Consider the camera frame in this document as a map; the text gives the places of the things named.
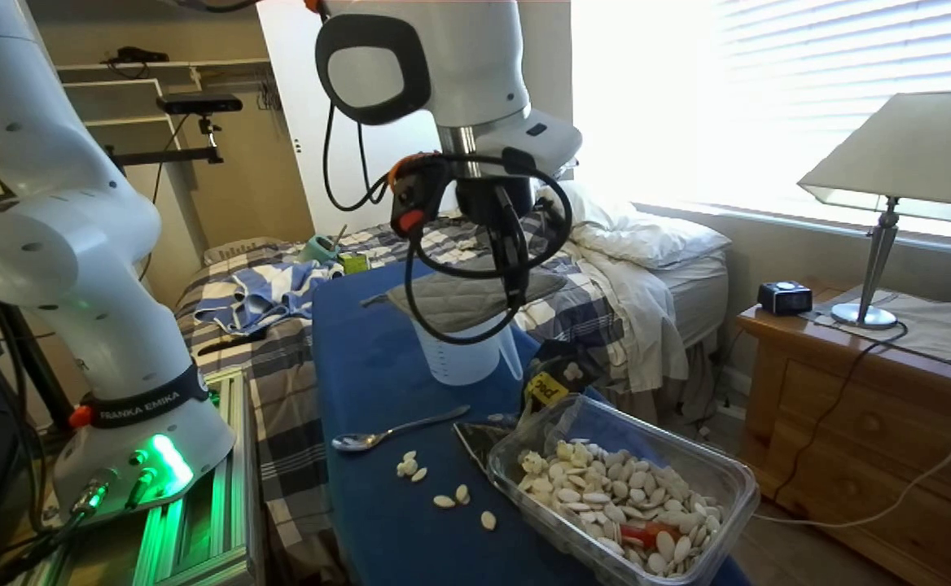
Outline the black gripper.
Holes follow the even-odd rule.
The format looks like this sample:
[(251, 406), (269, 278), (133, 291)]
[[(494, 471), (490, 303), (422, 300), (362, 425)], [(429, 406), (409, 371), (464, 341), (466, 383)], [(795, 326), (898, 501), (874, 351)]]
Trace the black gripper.
[(458, 207), (484, 231), (490, 253), (505, 268), (505, 295), (520, 303), (528, 294), (528, 263), (537, 263), (537, 246), (520, 229), (520, 214), (530, 207), (523, 178), (474, 178), (458, 185)]

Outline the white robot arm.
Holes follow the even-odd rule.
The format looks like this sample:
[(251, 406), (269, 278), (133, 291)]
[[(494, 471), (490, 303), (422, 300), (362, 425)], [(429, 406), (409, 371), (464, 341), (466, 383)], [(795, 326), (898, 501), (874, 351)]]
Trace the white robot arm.
[[(357, 122), (434, 116), (444, 147), (383, 174), (428, 201), (454, 185), (492, 233), (484, 269), (507, 303), (537, 263), (519, 214), (528, 185), (557, 185), (579, 131), (530, 106), (519, 0), (305, 0), (318, 16), (317, 70)], [(173, 312), (137, 263), (161, 211), (74, 113), (22, 0), (0, 0), (0, 300), (35, 308), (72, 349), (90, 392), (55, 460), (59, 504), (117, 516), (189, 491), (235, 450)]]

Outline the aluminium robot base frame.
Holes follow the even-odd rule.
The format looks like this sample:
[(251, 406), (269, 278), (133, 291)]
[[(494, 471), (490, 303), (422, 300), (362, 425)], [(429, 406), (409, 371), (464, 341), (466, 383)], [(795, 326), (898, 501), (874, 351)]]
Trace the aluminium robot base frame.
[(14, 586), (249, 586), (265, 580), (254, 382), (206, 382), (220, 428), (83, 428), (55, 460), (59, 524)]

